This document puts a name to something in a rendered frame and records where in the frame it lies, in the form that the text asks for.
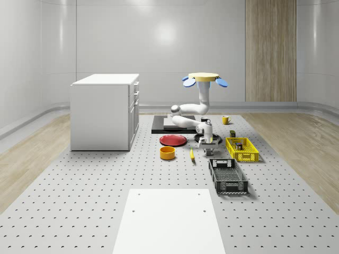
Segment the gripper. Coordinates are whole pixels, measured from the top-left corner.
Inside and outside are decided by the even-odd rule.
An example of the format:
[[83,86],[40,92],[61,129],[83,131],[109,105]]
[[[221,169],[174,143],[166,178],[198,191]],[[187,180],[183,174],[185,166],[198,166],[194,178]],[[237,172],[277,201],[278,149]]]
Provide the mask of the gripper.
[[214,149],[217,149],[219,146],[218,142],[211,142],[211,143],[206,143],[206,139],[204,137],[201,137],[199,140],[199,148],[203,149],[205,154],[207,149],[211,149],[212,152]]

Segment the black plate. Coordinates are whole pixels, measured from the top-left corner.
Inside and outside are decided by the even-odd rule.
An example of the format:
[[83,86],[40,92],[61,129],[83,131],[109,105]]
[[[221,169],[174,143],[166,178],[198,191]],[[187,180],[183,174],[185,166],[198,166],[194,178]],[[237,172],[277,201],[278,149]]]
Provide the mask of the black plate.
[[[204,137],[204,135],[203,134],[196,134],[194,136],[194,139],[195,139],[196,142],[199,142],[201,137]],[[218,142],[220,144],[220,143],[222,143],[222,138],[217,134],[213,134],[213,142]]]

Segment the red plate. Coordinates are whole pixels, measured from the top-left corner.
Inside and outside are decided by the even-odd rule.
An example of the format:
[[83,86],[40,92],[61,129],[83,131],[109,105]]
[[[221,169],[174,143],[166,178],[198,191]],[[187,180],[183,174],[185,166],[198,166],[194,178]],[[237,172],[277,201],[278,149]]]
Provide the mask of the red plate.
[[187,143],[186,137],[179,134],[168,134],[159,138],[159,141],[164,146],[179,147]]

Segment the yellow bowl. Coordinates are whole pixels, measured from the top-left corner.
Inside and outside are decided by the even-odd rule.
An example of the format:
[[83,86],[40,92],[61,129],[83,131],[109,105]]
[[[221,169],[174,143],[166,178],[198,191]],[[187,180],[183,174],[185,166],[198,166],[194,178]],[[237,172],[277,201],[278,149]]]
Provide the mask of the yellow bowl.
[[175,148],[164,146],[160,148],[160,158],[163,160],[172,160],[175,158]]

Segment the yellow basket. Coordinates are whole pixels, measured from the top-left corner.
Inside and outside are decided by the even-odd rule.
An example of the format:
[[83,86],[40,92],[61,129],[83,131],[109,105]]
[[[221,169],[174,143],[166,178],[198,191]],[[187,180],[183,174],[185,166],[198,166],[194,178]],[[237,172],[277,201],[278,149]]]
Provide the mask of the yellow basket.
[[[243,144],[243,150],[236,150],[236,142]],[[258,161],[259,152],[248,138],[226,138],[226,148],[237,161]]]

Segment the dark grey basket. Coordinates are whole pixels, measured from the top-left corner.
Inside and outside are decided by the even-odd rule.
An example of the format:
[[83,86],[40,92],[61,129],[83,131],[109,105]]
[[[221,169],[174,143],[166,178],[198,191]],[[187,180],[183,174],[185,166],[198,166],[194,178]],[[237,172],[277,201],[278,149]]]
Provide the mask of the dark grey basket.
[[248,192],[248,179],[235,159],[209,159],[209,170],[218,193]]

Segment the black stove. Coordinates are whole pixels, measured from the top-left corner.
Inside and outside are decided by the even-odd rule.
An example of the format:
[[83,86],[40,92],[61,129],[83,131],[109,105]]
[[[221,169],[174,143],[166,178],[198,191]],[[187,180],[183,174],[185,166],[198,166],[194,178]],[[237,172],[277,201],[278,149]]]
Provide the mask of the black stove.
[[194,126],[188,128],[164,128],[164,118],[167,118],[166,115],[154,115],[154,120],[152,124],[151,133],[152,134],[196,134]]

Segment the white board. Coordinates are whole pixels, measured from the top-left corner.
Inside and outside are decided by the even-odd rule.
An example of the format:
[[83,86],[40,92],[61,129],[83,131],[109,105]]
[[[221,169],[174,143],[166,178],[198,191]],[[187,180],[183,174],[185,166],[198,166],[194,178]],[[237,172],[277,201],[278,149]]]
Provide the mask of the white board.
[[225,254],[208,189],[131,189],[113,254]]

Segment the white cabinet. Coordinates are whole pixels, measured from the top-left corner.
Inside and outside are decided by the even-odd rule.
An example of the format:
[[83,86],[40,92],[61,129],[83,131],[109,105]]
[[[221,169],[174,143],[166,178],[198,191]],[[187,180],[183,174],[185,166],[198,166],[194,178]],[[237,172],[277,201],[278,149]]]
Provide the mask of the white cabinet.
[[129,151],[139,125],[139,74],[93,74],[70,87],[71,150]]

